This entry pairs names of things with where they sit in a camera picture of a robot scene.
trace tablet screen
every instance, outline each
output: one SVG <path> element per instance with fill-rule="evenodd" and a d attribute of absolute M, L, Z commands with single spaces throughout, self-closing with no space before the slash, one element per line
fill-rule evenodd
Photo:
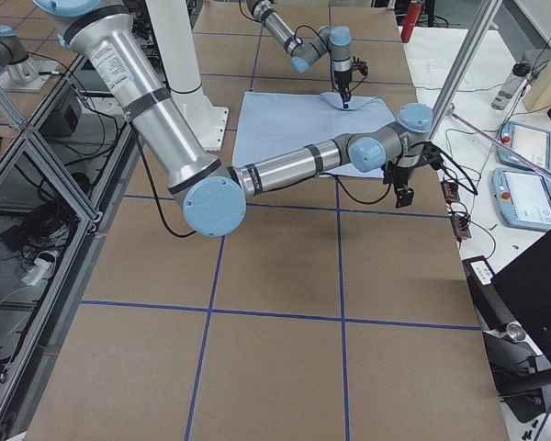
<path fill-rule="evenodd" d="M 505 172 L 519 221 L 551 225 L 551 200 L 543 178 L 526 173 Z"/>
<path fill-rule="evenodd" d="M 540 167 L 545 167 L 547 157 L 547 138 L 544 131 L 514 126 L 512 149 L 525 159 Z"/>

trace blue cable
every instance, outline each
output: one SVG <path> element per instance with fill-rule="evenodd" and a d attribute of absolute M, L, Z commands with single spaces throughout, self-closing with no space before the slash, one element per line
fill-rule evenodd
<path fill-rule="evenodd" d="M 545 423 L 549 419 L 549 415 L 551 414 L 551 404 L 549 404 L 549 407 L 547 408 L 547 412 L 545 414 L 545 418 L 543 418 L 543 422 L 539 426 L 539 430 L 537 431 L 536 435 L 534 436 L 533 441 L 539 441 L 539 436 L 541 435 L 541 432 L 543 431 L 543 427 L 545 427 Z"/>

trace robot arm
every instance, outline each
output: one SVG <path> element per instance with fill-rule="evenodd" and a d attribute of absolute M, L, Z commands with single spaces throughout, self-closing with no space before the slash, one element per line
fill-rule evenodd
<path fill-rule="evenodd" d="M 353 81 L 353 72 L 359 71 L 363 77 L 367 76 L 367 64 L 352 56 L 349 28 L 323 26 L 314 40 L 307 44 L 289 28 L 269 0 L 246 1 L 253 18 L 262 23 L 292 57 L 292 66 L 299 74 L 305 73 L 324 54 L 331 54 L 332 80 L 341 96 L 343 107 L 348 108 L 347 103 L 351 100 L 349 84 Z"/>
<path fill-rule="evenodd" d="M 244 167 L 225 167 L 204 152 L 170 93 L 131 35 L 132 16 L 119 0 L 34 0 L 53 19 L 62 43 L 88 57 L 169 176 L 168 188 L 188 224 L 207 236 L 242 222 L 247 196 L 293 184 L 352 162 L 368 171 L 410 157 L 424 139 L 432 111 L 408 105 L 397 123 L 345 134 Z"/>
<path fill-rule="evenodd" d="M 7 66 L 12 80 L 20 85 L 39 77 L 16 32 L 8 26 L 0 25 L 0 73 Z"/>

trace red cylinder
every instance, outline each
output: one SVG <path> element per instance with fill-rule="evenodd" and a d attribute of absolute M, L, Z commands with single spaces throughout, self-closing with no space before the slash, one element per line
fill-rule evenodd
<path fill-rule="evenodd" d="M 402 27 L 402 33 L 400 34 L 403 43 L 408 43 L 410 41 L 412 30 L 416 26 L 416 22 L 419 21 L 421 10 L 422 2 L 417 0 L 410 2 L 408 12 L 406 13 L 406 19 L 404 20 L 404 26 Z"/>

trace white cloth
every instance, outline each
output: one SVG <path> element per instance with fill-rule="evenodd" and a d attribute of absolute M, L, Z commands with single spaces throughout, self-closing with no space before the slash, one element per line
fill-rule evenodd
<path fill-rule="evenodd" d="M 353 96 L 343 109 L 338 94 L 287 95 L 246 92 L 242 101 L 232 164 L 241 167 L 343 133 L 380 129 L 394 117 L 377 97 Z M 336 175 L 381 177 L 381 170 L 361 173 L 351 164 L 331 170 Z"/>

